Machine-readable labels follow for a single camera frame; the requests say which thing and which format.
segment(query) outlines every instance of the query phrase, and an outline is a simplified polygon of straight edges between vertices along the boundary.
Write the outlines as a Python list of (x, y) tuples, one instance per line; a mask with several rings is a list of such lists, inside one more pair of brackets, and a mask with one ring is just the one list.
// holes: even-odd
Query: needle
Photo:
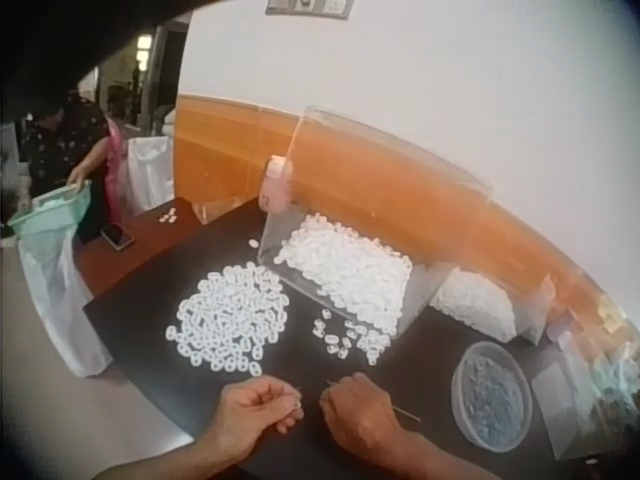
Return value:
[[(333, 387), (333, 386), (336, 384), (336, 382), (332, 382), (331, 380), (327, 380), (327, 384), (328, 384), (329, 386)], [(400, 413), (400, 414), (404, 415), (405, 417), (408, 417), (408, 418), (410, 418), (411, 420), (415, 420), (415, 421), (416, 421), (416, 422), (418, 422), (418, 423), (422, 423), (422, 420), (421, 420), (419, 417), (416, 417), (413, 413), (409, 413), (409, 412), (407, 412), (406, 410), (402, 410), (401, 408), (398, 408), (398, 407), (396, 407), (395, 405), (391, 405), (391, 406), (393, 407), (393, 409), (394, 409), (396, 412), (398, 412), (398, 413)]]

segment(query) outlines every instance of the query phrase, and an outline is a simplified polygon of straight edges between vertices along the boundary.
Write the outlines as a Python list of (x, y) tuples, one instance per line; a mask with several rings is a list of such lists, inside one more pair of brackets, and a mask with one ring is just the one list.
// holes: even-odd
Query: woman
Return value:
[(77, 236), (86, 244), (109, 221), (104, 180), (109, 153), (109, 127), (97, 105), (70, 93), (31, 114), (27, 120), (21, 156), (29, 165), (30, 182), (20, 193), (19, 206), (65, 185), (79, 191), (91, 180), (91, 203), (78, 225)]

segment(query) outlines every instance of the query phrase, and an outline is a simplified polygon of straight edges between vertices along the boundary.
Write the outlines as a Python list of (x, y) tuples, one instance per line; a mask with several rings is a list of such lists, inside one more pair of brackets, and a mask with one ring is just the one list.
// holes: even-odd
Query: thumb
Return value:
[(260, 407), (257, 412), (262, 428), (267, 428), (298, 408), (300, 402), (293, 395), (283, 395)]

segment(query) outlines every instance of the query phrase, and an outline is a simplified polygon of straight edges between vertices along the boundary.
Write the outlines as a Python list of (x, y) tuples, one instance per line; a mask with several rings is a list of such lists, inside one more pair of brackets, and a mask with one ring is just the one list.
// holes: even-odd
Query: hand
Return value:
[(213, 424), (198, 443), (229, 466), (239, 463), (267, 428), (275, 425), (285, 434), (302, 420), (300, 398), (291, 385), (268, 376), (227, 385)]
[(356, 373), (326, 389), (320, 407), (338, 445), (369, 463), (393, 468), (395, 451), (409, 432), (398, 423), (387, 392)]
[(82, 166), (78, 165), (69, 174), (69, 178), (67, 178), (67, 186), (75, 185), (76, 193), (79, 193), (82, 190), (82, 187), (84, 187), (84, 182), (87, 179), (87, 176), (88, 175), (85, 169)]
[(18, 197), (18, 212), (26, 212), (31, 208), (31, 197), (28, 193), (21, 194)]

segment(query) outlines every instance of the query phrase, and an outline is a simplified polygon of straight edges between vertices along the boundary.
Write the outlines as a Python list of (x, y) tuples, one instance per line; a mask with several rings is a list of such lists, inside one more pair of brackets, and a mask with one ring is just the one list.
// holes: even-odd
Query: plastic bowl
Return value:
[[(482, 438), (480, 438), (480, 436), (474, 429), (469, 416), (467, 415), (467, 410), (464, 405), (465, 399), (462, 388), (462, 381), (465, 375), (466, 361), (472, 355), (489, 358), (500, 365), (502, 368), (513, 372), (516, 377), (516, 381), (518, 382), (518, 386), (520, 387), (520, 392), (522, 393), (523, 417), (518, 435), (509, 444), (495, 446), (485, 442)], [(465, 354), (462, 356), (462, 360), (460, 361), (460, 364), (458, 365), (458, 368), (456, 369), (453, 375), (453, 380), (451, 382), (451, 406), (453, 409), (453, 416), (455, 417), (456, 423), (458, 424), (458, 428), (467, 438), (467, 440), (481, 448), (484, 448), (485, 450), (489, 450), (494, 453), (505, 453), (513, 450), (518, 445), (520, 445), (522, 440), (524, 440), (524, 437), (526, 437), (527, 433), (529, 432), (529, 426), (531, 425), (533, 407), (529, 382), (524, 376), (524, 373), (522, 372), (522, 369), (520, 368), (516, 360), (504, 348), (491, 342), (476, 343), (469, 347)]]

